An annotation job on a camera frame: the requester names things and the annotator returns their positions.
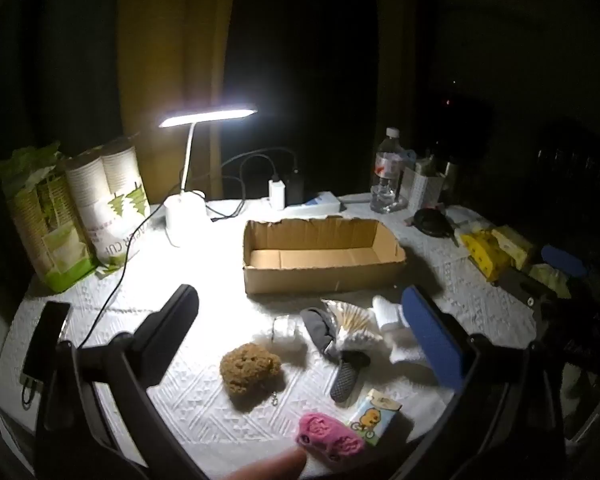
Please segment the white towel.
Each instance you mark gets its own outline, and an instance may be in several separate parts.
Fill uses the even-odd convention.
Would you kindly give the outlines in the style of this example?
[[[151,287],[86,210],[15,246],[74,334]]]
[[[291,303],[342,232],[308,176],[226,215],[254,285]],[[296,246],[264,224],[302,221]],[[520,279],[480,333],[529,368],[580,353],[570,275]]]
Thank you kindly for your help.
[[[391,364],[427,364],[424,350],[417,342],[411,326],[405,321],[400,304],[377,295],[373,296],[372,311],[381,336],[389,349]]]

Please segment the brown fuzzy plush toy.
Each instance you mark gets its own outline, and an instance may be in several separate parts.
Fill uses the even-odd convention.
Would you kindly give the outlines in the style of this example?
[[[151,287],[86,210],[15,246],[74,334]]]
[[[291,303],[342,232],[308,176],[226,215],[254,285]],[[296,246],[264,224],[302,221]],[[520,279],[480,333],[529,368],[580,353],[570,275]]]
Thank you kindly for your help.
[[[282,376],[282,361],[267,348],[250,342],[222,357],[220,375],[230,396],[246,396],[273,385]]]

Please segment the cartoon tissue packet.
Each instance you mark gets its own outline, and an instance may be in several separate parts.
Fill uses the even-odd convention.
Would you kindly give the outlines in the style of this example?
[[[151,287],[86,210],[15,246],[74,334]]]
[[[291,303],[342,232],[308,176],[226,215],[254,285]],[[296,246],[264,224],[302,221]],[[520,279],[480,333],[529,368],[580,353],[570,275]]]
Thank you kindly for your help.
[[[370,389],[358,404],[347,426],[367,444],[375,446],[389,428],[402,404],[376,389]]]

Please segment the grey dotted glove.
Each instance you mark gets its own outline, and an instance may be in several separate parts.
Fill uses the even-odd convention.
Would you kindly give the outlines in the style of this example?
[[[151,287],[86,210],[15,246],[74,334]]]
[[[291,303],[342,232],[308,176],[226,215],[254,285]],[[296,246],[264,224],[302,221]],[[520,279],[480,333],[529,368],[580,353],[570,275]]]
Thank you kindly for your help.
[[[307,308],[300,312],[306,331],[321,356],[337,365],[337,373],[329,395],[338,404],[346,404],[362,370],[370,366],[370,357],[361,351],[342,351],[336,348],[334,317],[323,309]]]

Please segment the bubble wrap piece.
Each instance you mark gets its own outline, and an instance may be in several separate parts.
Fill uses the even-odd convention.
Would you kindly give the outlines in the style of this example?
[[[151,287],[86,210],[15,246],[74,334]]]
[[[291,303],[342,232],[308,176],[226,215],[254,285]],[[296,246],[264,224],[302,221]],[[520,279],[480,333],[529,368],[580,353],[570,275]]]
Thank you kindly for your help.
[[[302,347],[303,339],[298,321],[292,316],[276,316],[272,322],[271,344],[276,348],[296,350]]]

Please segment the pink knitted item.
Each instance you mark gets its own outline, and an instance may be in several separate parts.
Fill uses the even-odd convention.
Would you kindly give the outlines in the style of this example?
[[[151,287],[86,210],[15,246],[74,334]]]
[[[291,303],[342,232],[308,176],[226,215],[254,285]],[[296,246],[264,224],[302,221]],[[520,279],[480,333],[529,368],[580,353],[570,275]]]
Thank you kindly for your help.
[[[322,413],[304,414],[299,419],[298,444],[340,464],[365,451],[365,441],[337,419]]]

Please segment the crumpled yellowish plastic bag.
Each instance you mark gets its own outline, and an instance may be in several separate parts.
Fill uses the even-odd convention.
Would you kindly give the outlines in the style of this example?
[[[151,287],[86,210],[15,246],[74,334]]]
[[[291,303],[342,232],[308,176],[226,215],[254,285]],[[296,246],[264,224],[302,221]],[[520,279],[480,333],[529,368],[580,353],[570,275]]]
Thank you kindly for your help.
[[[552,290],[558,298],[569,299],[571,297],[568,276],[561,270],[554,269],[547,263],[537,263],[530,268],[529,275]]]

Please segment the pale yellow tissue pack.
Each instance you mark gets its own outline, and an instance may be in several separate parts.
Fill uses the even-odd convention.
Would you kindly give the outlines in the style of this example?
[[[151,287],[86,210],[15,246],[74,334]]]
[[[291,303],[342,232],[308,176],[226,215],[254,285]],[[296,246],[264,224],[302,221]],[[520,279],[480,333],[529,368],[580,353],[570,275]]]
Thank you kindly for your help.
[[[498,226],[491,231],[503,252],[512,258],[517,270],[524,270],[530,261],[534,246],[510,226]]]

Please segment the yellow snack packet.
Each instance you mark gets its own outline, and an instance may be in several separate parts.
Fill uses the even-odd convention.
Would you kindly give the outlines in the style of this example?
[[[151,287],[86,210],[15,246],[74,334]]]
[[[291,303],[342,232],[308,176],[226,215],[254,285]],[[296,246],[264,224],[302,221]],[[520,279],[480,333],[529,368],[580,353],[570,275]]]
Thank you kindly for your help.
[[[462,234],[460,240],[468,250],[469,258],[488,282],[496,282],[502,272],[510,267],[512,259],[489,231]]]

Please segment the black smartphone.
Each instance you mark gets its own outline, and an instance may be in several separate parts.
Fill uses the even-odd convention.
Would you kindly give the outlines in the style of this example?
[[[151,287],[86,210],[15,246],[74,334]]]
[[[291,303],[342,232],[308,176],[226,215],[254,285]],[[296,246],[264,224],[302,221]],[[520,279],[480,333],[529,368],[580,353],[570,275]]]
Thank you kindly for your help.
[[[68,302],[46,302],[23,361],[23,385],[35,389],[50,374],[55,349],[64,333],[70,312],[71,304]]]

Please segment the white embossed tablecloth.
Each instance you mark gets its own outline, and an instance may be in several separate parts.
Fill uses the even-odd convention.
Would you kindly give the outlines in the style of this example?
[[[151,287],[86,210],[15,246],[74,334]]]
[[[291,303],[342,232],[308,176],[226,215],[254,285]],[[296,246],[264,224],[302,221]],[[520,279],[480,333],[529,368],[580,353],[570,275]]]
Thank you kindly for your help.
[[[485,334],[494,344],[524,348],[535,336],[531,310],[518,299],[488,284],[468,260],[464,247],[450,240],[430,238],[405,225],[406,211],[373,214],[363,203],[347,203],[346,218],[369,218],[384,222],[406,249],[405,274],[388,289],[358,290],[316,296],[249,297],[242,274],[242,233],[248,220],[277,221],[283,211],[268,201],[250,200],[233,219],[212,222],[199,244],[215,243],[211,254],[195,252],[193,244],[181,244],[163,231],[160,216],[151,226],[146,245],[131,260],[116,299],[87,341],[106,344],[115,334],[134,332],[140,322],[159,310],[181,284],[191,284],[200,299],[199,314],[187,333],[166,376],[148,396],[178,443],[212,479],[219,479],[255,460],[275,455],[291,445],[298,420],[307,412],[323,412],[346,420],[355,411],[358,398],[377,389],[402,403],[402,417],[393,424],[405,441],[426,434],[442,415],[452,391],[439,387],[415,346],[407,361],[391,364],[381,353],[364,370],[356,385],[357,398],[337,405],[329,396],[336,366],[317,353],[309,338],[306,347],[284,356],[283,379],[277,396],[261,392],[254,400],[234,403],[223,388],[220,361],[225,353],[252,341],[262,324],[285,314],[321,305],[320,298],[334,298],[370,307],[381,295],[400,302],[407,286],[426,288],[439,308],[449,312],[467,333]],[[37,394],[28,410],[21,404],[21,370],[47,300],[70,302],[72,311],[62,336],[79,344],[94,317],[116,286],[120,272],[98,278],[92,274],[56,297],[35,297],[29,292],[12,321],[0,354],[0,411],[9,429],[24,437],[35,432]]]

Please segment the white desk lamp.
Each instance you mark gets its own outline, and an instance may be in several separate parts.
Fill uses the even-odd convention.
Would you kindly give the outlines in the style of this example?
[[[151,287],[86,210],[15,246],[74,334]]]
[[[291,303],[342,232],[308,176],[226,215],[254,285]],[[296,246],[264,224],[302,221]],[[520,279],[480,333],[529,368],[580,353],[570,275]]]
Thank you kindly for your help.
[[[195,243],[209,226],[206,196],[187,189],[192,169],[196,128],[214,122],[227,122],[249,117],[257,113],[253,105],[233,105],[207,108],[206,110],[181,110],[170,115],[158,125],[160,129],[187,126],[185,154],[178,192],[166,199],[166,235],[178,247]]]

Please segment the white perforated basket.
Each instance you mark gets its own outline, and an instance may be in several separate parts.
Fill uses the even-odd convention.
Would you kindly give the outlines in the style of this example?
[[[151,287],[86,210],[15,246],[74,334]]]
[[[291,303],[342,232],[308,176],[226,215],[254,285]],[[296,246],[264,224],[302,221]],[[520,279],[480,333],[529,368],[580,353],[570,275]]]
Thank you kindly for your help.
[[[416,212],[438,206],[440,195],[450,180],[449,170],[438,171],[431,157],[417,159],[403,171],[401,196],[406,199],[407,209]]]

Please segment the open cardboard box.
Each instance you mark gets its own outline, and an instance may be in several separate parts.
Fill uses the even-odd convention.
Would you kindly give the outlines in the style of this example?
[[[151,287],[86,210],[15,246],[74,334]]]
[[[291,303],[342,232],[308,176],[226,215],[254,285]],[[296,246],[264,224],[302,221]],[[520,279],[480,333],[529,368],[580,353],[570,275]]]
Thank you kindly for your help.
[[[393,232],[375,219],[250,220],[242,246],[249,296],[381,288],[406,265]]]

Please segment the white paper cup sleeve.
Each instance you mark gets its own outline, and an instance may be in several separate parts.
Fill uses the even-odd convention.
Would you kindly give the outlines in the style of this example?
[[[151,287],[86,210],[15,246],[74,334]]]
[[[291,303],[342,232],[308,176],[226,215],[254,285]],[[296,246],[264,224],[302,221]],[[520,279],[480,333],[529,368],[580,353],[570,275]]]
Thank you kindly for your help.
[[[140,224],[150,206],[136,157],[127,138],[113,140],[68,159],[68,185],[83,229],[99,262],[120,268],[132,238],[140,237]]]

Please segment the clear water bottle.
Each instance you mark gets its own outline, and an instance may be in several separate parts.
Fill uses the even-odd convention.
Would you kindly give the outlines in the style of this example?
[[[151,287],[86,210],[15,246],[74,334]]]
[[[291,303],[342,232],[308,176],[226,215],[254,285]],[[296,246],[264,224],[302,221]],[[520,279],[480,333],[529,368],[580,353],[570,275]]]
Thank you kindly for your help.
[[[374,176],[370,187],[370,209],[380,214],[389,212],[398,201],[403,168],[399,139],[399,130],[388,128],[385,139],[376,150]]]

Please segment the white blue flat box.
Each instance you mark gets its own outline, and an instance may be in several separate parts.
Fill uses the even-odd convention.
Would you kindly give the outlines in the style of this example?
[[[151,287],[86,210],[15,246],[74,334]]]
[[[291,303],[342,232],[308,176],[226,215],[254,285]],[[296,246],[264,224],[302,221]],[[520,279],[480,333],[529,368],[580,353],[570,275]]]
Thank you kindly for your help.
[[[332,192],[321,192],[302,205],[307,214],[339,214],[342,203]]]

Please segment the green paper cup sleeve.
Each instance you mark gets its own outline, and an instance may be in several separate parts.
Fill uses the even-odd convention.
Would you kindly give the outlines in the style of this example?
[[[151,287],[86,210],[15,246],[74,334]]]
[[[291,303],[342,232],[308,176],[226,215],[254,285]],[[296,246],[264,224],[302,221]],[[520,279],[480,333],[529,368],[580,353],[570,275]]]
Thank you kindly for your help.
[[[18,148],[0,162],[12,221],[36,275],[52,292],[64,292],[96,268],[63,160],[54,142]]]

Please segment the white charger plug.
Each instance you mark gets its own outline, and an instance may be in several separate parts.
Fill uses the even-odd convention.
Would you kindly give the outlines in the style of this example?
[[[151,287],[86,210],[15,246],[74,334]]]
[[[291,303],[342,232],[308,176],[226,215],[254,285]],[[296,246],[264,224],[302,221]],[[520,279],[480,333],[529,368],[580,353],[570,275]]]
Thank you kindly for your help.
[[[268,180],[268,202],[274,210],[286,207],[286,186],[279,178]]]

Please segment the black power adapter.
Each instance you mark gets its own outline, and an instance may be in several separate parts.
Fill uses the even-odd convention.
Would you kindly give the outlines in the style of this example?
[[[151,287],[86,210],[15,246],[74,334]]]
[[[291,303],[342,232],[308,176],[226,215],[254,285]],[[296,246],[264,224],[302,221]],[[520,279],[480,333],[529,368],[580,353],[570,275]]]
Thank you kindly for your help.
[[[287,206],[304,203],[304,179],[298,169],[292,170],[284,177],[285,200]]]

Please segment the yellow curtain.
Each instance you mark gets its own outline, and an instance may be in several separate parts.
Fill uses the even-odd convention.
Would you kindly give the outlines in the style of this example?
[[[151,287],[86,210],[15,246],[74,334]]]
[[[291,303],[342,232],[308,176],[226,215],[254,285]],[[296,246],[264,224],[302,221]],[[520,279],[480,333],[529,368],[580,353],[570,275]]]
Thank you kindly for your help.
[[[194,142],[185,127],[159,128],[170,113],[220,104],[233,0],[118,0],[117,64],[123,132],[135,145],[153,202],[180,180],[211,198],[223,194],[220,130],[200,125]]]

